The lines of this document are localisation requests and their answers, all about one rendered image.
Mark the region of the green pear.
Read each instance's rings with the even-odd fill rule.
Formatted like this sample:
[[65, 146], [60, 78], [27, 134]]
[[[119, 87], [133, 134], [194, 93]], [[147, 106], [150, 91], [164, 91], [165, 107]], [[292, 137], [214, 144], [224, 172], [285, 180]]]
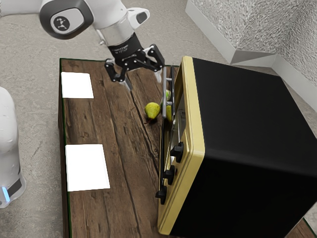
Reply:
[[160, 105], [155, 102], [150, 102], [145, 106], [144, 111], [147, 116], [146, 123], [149, 123], [155, 120], [160, 114]]

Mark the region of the cream and black oven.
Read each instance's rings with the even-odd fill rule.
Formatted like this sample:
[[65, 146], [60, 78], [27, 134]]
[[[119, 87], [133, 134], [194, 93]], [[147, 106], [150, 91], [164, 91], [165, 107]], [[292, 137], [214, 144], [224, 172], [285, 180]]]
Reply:
[[282, 78], [184, 56], [173, 84], [158, 232], [286, 238], [317, 203], [317, 138]]

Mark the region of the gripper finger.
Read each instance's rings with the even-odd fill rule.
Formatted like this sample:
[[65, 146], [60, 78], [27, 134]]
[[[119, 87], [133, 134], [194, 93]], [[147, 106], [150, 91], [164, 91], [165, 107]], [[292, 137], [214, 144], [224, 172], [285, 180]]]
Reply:
[[162, 72], [165, 66], [164, 57], [155, 44], [152, 44], [148, 48], [144, 49], [144, 52], [146, 53], [146, 66], [154, 72], [157, 82], [161, 83]]
[[121, 73], [117, 73], [115, 68], [114, 68], [114, 65], [115, 65], [114, 59], [106, 59], [105, 60], [104, 66], [105, 66], [105, 69], [106, 69], [111, 81], [118, 82], [121, 85], [125, 86], [128, 91], [131, 91], [132, 84], [126, 76], [126, 73], [127, 73], [129, 68], [127, 66], [124, 66], [121, 70]]

